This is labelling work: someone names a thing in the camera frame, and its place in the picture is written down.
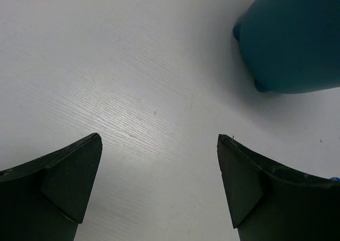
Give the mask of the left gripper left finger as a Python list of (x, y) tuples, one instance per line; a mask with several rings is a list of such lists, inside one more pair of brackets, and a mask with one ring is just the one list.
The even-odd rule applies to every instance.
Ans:
[(1, 171), (1, 240), (74, 240), (102, 150), (100, 135), (93, 133)]

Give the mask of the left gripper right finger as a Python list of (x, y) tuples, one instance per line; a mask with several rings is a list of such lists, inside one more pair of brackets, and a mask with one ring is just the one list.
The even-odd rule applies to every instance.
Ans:
[(339, 181), (297, 171), (219, 135), (217, 155), (240, 240), (339, 240)]

